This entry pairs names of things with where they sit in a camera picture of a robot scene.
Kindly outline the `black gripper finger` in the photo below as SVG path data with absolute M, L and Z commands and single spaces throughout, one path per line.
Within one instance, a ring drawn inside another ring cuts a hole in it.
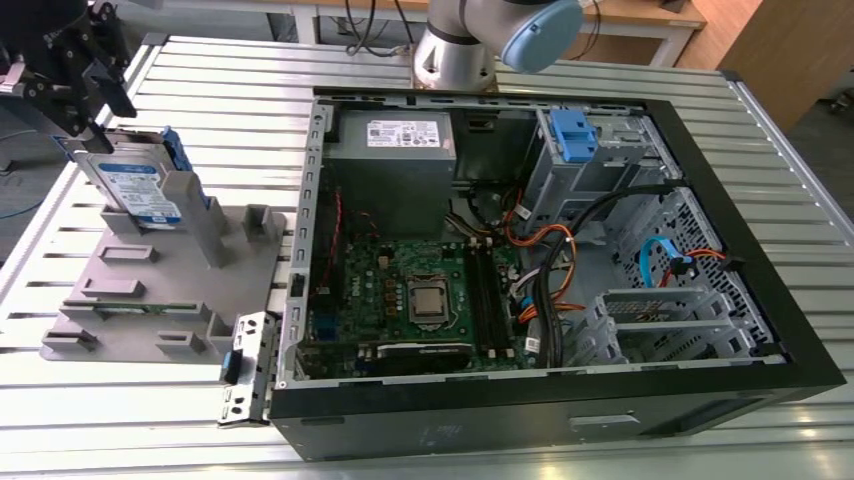
M 41 133 L 78 142 L 85 151 L 112 153 L 113 144 L 89 108 L 81 63 L 62 59 L 59 72 L 67 75 L 65 84 L 37 74 L 22 59 L 15 62 L 22 119 Z
M 124 70 L 130 57 L 116 6 L 108 1 L 77 1 L 78 18 L 66 27 L 66 42 L 82 62 L 78 76 L 97 88 L 114 115 L 134 118 L 136 108 L 125 91 Z

